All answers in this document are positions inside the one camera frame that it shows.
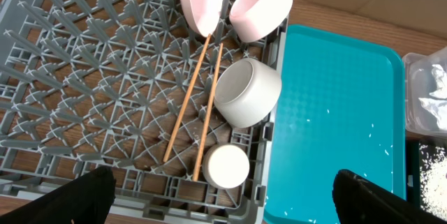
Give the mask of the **small white round plate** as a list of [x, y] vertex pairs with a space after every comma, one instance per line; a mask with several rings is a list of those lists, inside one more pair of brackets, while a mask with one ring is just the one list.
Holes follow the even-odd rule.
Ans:
[[288, 16], [293, 0], [235, 0], [230, 22], [244, 43], [266, 37]]

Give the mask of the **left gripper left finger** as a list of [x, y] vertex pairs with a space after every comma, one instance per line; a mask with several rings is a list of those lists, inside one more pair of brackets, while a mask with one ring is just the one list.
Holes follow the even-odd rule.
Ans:
[[115, 201], [109, 167], [95, 170], [1, 216], [2, 223], [104, 223]]

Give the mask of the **grey bowl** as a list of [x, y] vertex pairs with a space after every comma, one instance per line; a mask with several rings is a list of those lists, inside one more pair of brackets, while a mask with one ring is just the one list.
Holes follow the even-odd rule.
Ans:
[[275, 69], [256, 59], [241, 59], [221, 74], [214, 105], [230, 125], [247, 128], [270, 113], [281, 86], [281, 75]]

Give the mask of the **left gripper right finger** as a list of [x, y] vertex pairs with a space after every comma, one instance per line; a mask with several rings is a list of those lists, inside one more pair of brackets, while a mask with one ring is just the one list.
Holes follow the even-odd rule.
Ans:
[[350, 170], [335, 176], [332, 199], [341, 224], [446, 224]]

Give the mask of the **rice and brown food scrap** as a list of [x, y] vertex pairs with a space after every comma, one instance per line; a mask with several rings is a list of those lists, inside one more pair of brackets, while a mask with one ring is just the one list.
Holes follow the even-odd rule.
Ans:
[[446, 221], [446, 148], [419, 145], [421, 208]]

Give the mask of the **white paper napkin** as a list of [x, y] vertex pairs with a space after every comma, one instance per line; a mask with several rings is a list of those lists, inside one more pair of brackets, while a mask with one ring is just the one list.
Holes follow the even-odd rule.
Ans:
[[434, 116], [439, 130], [446, 131], [446, 71], [440, 64], [432, 64], [432, 77], [437, 88], [429, 92], [429, 98], [419, 98], [419, 101]]

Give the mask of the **wooden chopstick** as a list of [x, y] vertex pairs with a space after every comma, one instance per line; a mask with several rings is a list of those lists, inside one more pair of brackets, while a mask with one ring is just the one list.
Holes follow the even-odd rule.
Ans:
[[200, 173], [200, 166], [201, 166], [201, 163], [202, 163], [203, 152], [204, 152], [205, 142], [206, 142], [206, 138], [207, 138], [207, 129], [208, 129], [209, 122], [210, 122], [210, 116], [211, 116], [211, 112], [212, 112], [212, 105], [213, 105], [214, 96], [215, 96], [215, 93], [216, 93], [217, 81], [219, 79], [219, 69], [220, 69], [220, 65], [221, 65], [221, 55], [222, 55], [223, 48], [224, 48], [223, 46], [224, 46], [224, 44], [220, 43], [220, 45], [219, 45], [219, 53], [218, 53], [218, 57], [217, 57], [217, 62], [216, 62], [215, 69], [214, 69], [212, 86], [211, 86], [211, 89], [210, 89], [210, 95], [209, 95], [209, 99], [208, 99], [208, 103], [207, 103], [207, 111], [206, 111], [206, 114], [205, 114], [205, 120], [204, 120], [204, 124], [203, 124], [202, 135], [201, 135], [201, 138], [200, 138], [200, 145], [199, 145], [199, 148], [198, 148], [196, 162], [195, 162], [195, 166], [194, 166], [194, 170], [193, 170], [192, 181], [197, 181], [198, 177], [199, 177], [199, 173]]
[[187, 108], [187, 106], [188, 106], [189, 98], [190, 98], [190, 96], [191, 96], [191, 93], [192, 93], [192, 91], [193, 91], [194, 85], [195, 85], [195, 83], [196, 83], [196, 79], [197, 79], [197, 77], [198, 77], [200, 68], [201, 68], [202, 63], [203, 63], [203, 60], [204, 60], [204, 58], [205, 58], [205, 53], [206, 53], [206, 51], [207, 51], [207, 48], [208, 48], [208, 45], [209, 45], [209, 42], [210, 42], [211, 37], [212, 37], [212, 34], [209, 34], [209, 35], [207, 36], [207, 38], [206, 38], [206, 40], [205, 40], [205, 44], [204, 44], [203, 49], [202, 49], [202, 52], [200, 53], [200, 56], [199, 56], [199, 58], [198, 58], [198, 61], [197, 61], [197, 64], [196, 64], [196, 68], [195, 68], [195, 71], [193, 72], [193, 75], [191, 76], [191, 81], [190, 81], [190, 83], [189, 83], [189, 87], [188, 87], [188, 89], [187, 89], [187, 91], [186, 91], [186, 95], [185, 95], [185, 97], [184, 97], [184, 100], [183, 100], [183, 103], [182, 103], [181, 110], [179, 111], [177, 120], [176, 120], [176, 122], [175, 122], [175, 126], [174, 126], [173, 131], [172, 131], [172, 134], [171, 134], [171, 136], [170, 136], [170, 140], [169, 140], [169, 143], [168, 143], [168, 146], [167, 146], [165, 155], [164, 155], [164, 157], [163, 157], [163, 162], [164, 162], [164, 163], [168, 161], [168, 159], [169, 159], [169, 157], [170, 157], [170, 153], [171, 153], [171, 151], [172, 151], [172, 149], [173, 149], [173, 145], [174, 145], [174, 143], [175, 143], [175, 139], [176, 139], [176, 137], [177, 137], [177, 133], [178, 133], [179, 128], [180, 128], [180, 126], [181, 126], [181, 123], [182, 123], [182, 119], [183, 119], [184, 113], [185, 113], [186, 108]]

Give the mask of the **white plastic cup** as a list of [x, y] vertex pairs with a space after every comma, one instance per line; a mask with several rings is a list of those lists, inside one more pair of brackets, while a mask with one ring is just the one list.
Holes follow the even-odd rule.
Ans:
[[247, 154], [235, 144], [216, 144], [203, 159], [203, 176], [218, 189], [232, 189], [244, 183], [249, 174]]

